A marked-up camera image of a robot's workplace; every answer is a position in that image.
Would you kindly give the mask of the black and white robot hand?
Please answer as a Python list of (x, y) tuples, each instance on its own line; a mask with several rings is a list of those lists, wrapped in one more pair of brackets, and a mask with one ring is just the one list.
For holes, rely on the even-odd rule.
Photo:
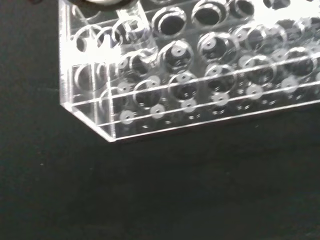
[(80, 8), (90, 10), (109, 12), (109, 11), (137, 11), (145, 13), (142, 4), (139, 0), (64, 0), (68, 5), (75, 5)]

